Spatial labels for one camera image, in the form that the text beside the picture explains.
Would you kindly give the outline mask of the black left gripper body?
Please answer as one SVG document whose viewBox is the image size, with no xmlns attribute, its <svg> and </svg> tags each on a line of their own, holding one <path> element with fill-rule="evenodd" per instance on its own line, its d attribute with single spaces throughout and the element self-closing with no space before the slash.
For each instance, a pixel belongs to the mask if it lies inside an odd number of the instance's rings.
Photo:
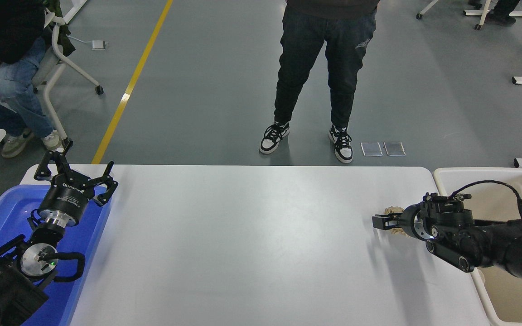
<svg viewBox="0 0 522 326">
<path fill-rule="evenodd" d="M 89 182 L 89 176 L 65 173 L 52 178 L 51 187 L 38 208 L 38 215 L 44 219 L 68 216 L 68 222 L 79 222 L 91 196 L 93 188 L 84 188 L 83 183 Z"/>
</svg>

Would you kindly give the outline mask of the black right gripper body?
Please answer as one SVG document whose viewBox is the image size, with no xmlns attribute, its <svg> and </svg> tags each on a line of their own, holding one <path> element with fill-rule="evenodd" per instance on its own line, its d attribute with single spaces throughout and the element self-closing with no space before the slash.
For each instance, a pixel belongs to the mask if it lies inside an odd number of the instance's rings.
<svg viewBox="0 0 522 326">
<path fill-rule="evenodd" d="M 399 225 L 406 235 L 418 240 L 423 239 L 423 220 L 419 217 L 420 204 L 408 206 L 399 218 Z"/>
</svg>

